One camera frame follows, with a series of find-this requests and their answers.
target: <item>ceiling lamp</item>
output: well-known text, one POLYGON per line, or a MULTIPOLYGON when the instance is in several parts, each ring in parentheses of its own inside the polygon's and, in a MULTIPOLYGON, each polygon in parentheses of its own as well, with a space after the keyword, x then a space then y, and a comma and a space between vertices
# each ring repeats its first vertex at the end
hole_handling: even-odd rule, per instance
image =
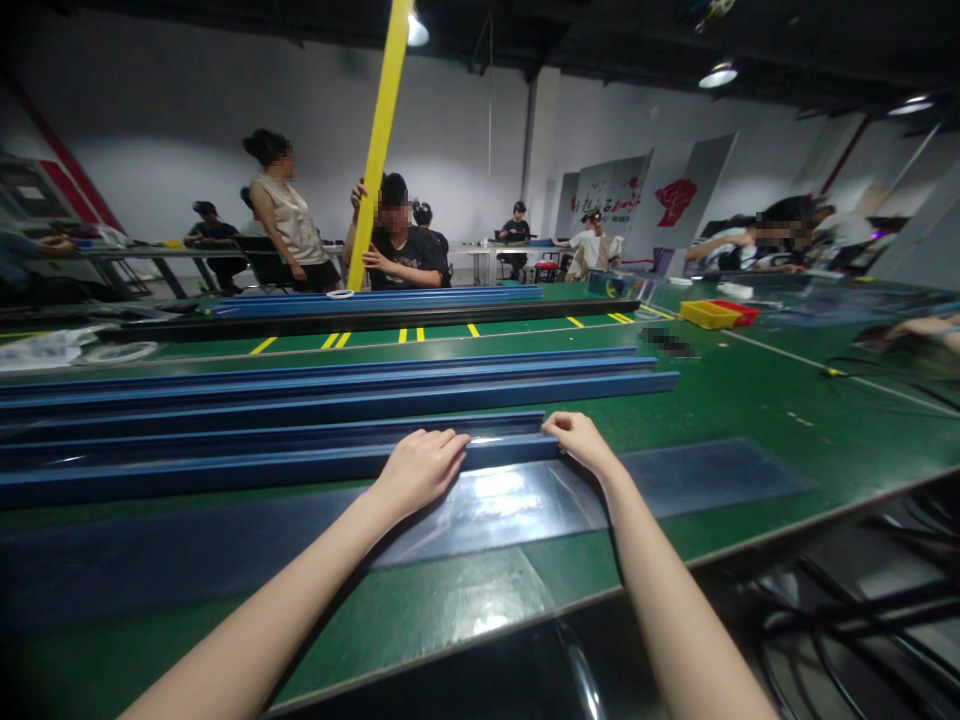
POLYGON ((411 12, 407 16, 407 45, 420 47, 426 45, 428 40, 430 40, 430 31, 420 22, 416 11, 411 12))
POLYGON ((733 66, 733 62, 730 60, 725 60, 718 65, 713 66, 713 70, 707 74, 703 80, 700 81, 700 87, 704 90, 710 90, 715 87, 720 87, 721 85, 726 85, 729 82, 733 82, 737 78, 737 69, 733 66))
POLYGON ((888 114, 909 115, 910 113, 920 112, 921 110, 929 110, 932 107, 933 103, 926 95, 917 95, 917 97, 907 100, 900 107, 894 108, 888 114))

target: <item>red plastic bin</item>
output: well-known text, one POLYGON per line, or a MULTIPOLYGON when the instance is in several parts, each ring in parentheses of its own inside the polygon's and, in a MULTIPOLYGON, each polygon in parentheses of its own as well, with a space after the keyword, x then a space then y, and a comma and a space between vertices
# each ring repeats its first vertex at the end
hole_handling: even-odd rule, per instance
POLYGON ((756 308, 748 308, 746 305, 737 305, 736 303, 729 302, 727 300, 711 300, 714 305, 719 305, 722 308, 727 310, 733 310, 734 312, 740 313, 740 317, 737 318, 737 321, 734 323, 735 327, 748 327, 753 325, 753 321, 757 319, 762 311, 757 310, 756 308))

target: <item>green work table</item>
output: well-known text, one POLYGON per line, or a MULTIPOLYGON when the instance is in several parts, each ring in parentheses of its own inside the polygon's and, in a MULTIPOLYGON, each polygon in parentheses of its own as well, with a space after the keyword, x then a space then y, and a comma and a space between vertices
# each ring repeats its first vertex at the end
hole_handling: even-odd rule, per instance
MULTIPOLYGON (((544 299, 585 297, 551 285, 544 299)), ((715 288, 661 288, 653 310, 671 315, 685 299, 715 288)), ((829 378, 820 362, 844 352, 862 326, 827 329, 702 330, 664 315, 556 318, 418 332, 263 338, 161 348, 134 367, 44 373, 35 379, 146 376, 184 372, 352 364, 574 348, 634 346, 647 325, 665 327, 699 358, 661 356, 678 370, 673 392, 536 406, 590 415, 617 452, 748 437, 817 485, 781 500, 667 520, 664 529, 688 563, 731 553, 776 534, 902 491, 960 463, 960 414, 886 381, 829 378)), ((11 378, 24 382, 29 378, 11 378)), ((313 485, 168 497, 0 514, 0 532, 135 517, 322 492, 313 485)), ((275 695, 272 712, 454 651, 496 632, 621 591, 607 532, 467 555, 358 576, 341 595, 275 695)), ((29 637, 8 646, 13 686, 37 717, 116 716, 243 598, 146 616, 112 619, 29 637)))

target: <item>long yellow pole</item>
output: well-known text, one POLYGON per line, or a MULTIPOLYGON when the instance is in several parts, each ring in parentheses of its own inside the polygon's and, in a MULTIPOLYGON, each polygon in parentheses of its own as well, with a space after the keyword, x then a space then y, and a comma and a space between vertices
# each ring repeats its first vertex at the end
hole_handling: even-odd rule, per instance
POLYGON ((367 152, 367 171, 363 175, 368 195, 360 200, 357 236, 353 254, 350 256, 347 287, 354 292, 363 288, 363 254, 370 248, 374 209, 380 198, 383 166, 387 160, 393 113, 397 107, 397 93, 400 91, 400 74, 407 52, 407 17, 412 10, 413 0, 393 0, 390 10, 387 45, 383 50, 383 67, 380 69, 377 109, 373 114, 373 132, 370 135, 370 150, 367 152))

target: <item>red fist logo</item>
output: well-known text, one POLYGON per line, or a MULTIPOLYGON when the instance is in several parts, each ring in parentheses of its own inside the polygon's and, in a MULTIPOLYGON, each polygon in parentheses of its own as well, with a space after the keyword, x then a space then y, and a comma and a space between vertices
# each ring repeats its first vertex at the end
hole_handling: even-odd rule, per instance
POLYGON ((654 195, 660 201, 660 204, 667 209, 657 226, 673 227, 676 225, 696 194, 697 186, 686 178, 672 182, 665 188, 657 190, 654 195))

